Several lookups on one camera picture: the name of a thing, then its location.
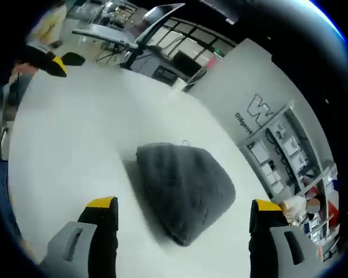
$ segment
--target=computer screen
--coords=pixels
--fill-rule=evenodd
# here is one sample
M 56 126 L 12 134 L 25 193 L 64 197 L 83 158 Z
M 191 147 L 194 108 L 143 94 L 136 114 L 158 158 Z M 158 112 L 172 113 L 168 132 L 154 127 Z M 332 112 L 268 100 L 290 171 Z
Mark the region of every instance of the computer screen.
M 131 34 L 134 39 L 139 39 L 145 36 L 154 25 L 156 25 L 160 20 L 167 20 L 169 15 L 174 11 L 178 10 L 184 3 L 170 4 L 156 6 L 149 10 L 138 23 L 135 23 L 132 27 L 125 29 L 126 32 Z

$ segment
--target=person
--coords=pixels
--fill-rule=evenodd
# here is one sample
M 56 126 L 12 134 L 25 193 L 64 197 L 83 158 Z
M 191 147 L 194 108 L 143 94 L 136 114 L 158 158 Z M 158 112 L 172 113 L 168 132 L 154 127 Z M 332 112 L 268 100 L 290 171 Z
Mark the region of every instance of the person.
M 321 202 L 317 197 L 306 200 L 305 197 L 294 196 L 280 203 L 279 207 L 288 222 L 302 222 L 306 217 L 320 211 Z
M 67 15 L 67 7 L 63 0 L 58 0 L 53 9 L 48 11 L 32 29 L 29 39 L 57 48 L 61 44 L 60 33 Z

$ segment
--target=white table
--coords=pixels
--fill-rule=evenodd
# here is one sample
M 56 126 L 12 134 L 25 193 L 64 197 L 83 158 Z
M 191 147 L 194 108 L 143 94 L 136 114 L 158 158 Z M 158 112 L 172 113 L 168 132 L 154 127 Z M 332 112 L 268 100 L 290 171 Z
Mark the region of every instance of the white table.
M 236 188 L 231 208 L 190 247 L 162 233 L 129 180 L 139 181 L 139 145 L 183 140 L 207 149 Z M 9 188 L 37 261 L 87 202 L 117 196 L 120 278 L 249 277 L 251 200 L 267 199 L 239 149 L 194 97 L 134 72 L 88 63 L 69 68 L 66 78 L 34 76 L 13 126 Z

